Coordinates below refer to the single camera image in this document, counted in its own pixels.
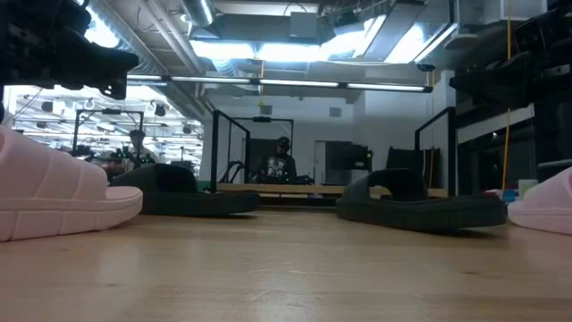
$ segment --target wooden table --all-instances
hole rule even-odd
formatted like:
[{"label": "wooden table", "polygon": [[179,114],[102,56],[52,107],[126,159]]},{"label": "wooden table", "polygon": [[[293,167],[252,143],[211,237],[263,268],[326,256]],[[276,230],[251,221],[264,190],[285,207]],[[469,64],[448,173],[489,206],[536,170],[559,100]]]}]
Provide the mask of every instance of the wooden table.
[{"label": "wooden table", "polygon": [[0,243],[0,320],[572,320],[572,237],[412,233],[327,213],[139,216]]},{"label": "wooden table", "polygon": [[[260,193],[284,193],[284,194],[339,194],[343,193],[345,186],[322,186],[322,185],[289,185],[289,184],[234,184],[217,183],[218,191],[256,191]],[[390,191],[384,187],[373,187],[370,189],[373,195],[390,196]],[[444,189],[429,189],[429,197],[447,198],[447,191]]]}]

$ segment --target slide sandal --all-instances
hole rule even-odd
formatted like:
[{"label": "slide sandal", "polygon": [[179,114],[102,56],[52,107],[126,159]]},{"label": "slide sandal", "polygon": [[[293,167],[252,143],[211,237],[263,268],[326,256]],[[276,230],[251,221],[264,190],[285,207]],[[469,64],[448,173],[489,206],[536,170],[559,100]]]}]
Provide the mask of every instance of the slide sandal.
[{"label": "slide sandal", "polygon": [[[391,199],[372,199],[369,187],[383,186]],[[410,169],[382,170],[353,182],[336,204],[339,218],[419,232],[449,231],[506,223],[496,196],[428,199],[423,178]]]},{"label": "slide sandal", "polygon": [[509,204],[509,219],[526,228],[572,234],[572,167]]},{"label": "slide sandal", "polygon": [[144,165],[114,178],[111,185],[141,189],[145,215],[228,216],[258,208],[258,193],[202,193],[193,173],[177,165]]},{"label": "slide sandal", "polygon": [[142,200],[137,188],[108,188],[102,168],[0,128],[0,242],[104,230]]}]

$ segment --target headphones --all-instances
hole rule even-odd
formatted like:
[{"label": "headphones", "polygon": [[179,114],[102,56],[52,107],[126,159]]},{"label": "headphones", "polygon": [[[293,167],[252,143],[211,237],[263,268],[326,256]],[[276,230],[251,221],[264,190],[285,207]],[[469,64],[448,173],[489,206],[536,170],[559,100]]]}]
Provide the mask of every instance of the headphones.
[{"label": "headphones", "polygon": [[276,141],[276,146],[283,148],[286,150],[286,152],[288,152],[290,151],[290,139],[288,139],[287,137],[280,137]]}]

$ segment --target pipe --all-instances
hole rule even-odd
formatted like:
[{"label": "pipe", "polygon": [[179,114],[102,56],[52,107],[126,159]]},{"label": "pipe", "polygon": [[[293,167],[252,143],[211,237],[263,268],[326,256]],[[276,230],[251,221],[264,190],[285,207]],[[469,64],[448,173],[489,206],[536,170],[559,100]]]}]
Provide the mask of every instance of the pipe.
[{"label": "pipe", "polygon": [[179,45],[181,45],[182,50],[185,52],[187,57],[190,58],[191,62],[195,65],[195,67],[197,67],[198,72],[202,75],[203,71],[201,68],[202,67],[201,62],[198,59],[197,55],[195,54],[193,48],[190,46],[189,40],[181,36],[179,30],[174,25],[174,23],[172,23],[172,20],[170,19],[167,12],[161,5],[159,5],[159,3],[156,0],[148,0],[148,2],[151,5],[153,11],[156,13],[157,17],[161,19],[163,23],[167,26],[167,28],[171,31],[175,40],[177,40]]},{"label": "pipe", "polygon": [[181,4],[193,26],[206,27],[215,21],[216,11],[211,0],[181,0]]},{"label": "pipe", "polygon": [[[135,67],[131,72],[155,75],[169,73],[127,22],[105,0],[91,0],[89,8],[121,40],[121,44],[117,49],[133,53],[139,57],[139,66]],[[165,87],[154,87],[154,89],[171,99],[173,106],[185,117],[196,120],[203,119],[205,110],[200,106],[198,100],[188,95],[187,90],[184,90],[180,84],[168,83]]]},{"label": "pipe", "polygon": [[190,58],[182,51],[182,49],[177,45],[176,41],[172,38],[172,36],[167,32],[164,28],[163,24],[159,21],[159,19],[155,16],[155,14],[151,11],[151,8],[147,5],[146,0],[137,0],[139,7],[143,10],[144,13],[147,14],[151,22],[155,25],[155,27],[159,30],[163,38],[167,41],[169,46],[171,46],[172,50],[174,50],[175,54],[182,60],[182,63],[189,69],[189,71],[193,74],[198,74],[200,71],[198,70],[197,66],[190,61]]}]

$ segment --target person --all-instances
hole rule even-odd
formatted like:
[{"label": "person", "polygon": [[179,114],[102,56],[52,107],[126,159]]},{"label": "person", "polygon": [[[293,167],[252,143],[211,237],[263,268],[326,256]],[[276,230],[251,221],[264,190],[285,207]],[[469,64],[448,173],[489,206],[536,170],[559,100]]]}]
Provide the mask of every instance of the person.
[{"label": "person", "polygon": [[[137,146],[139,146],[139,162],[141,164],[153,164],[159,163],[159,157],[153,151],[143,146],[143,139],[145,139],[145,133],[141,130],[133,130],[129,132],[129,137],[131,138],[131,144],[133,145],[129,149],[129,153],[133,158],[137,157]],[[125,172],[129,172],[135,168],[135,163],[130,160],[127,163]]]},{"label": "person", "polygon": [[290,139],[276,141],[276,153],[263,159],[258,171],[258,183],[293,184],[296,181],[296,162],[288,155]]}]

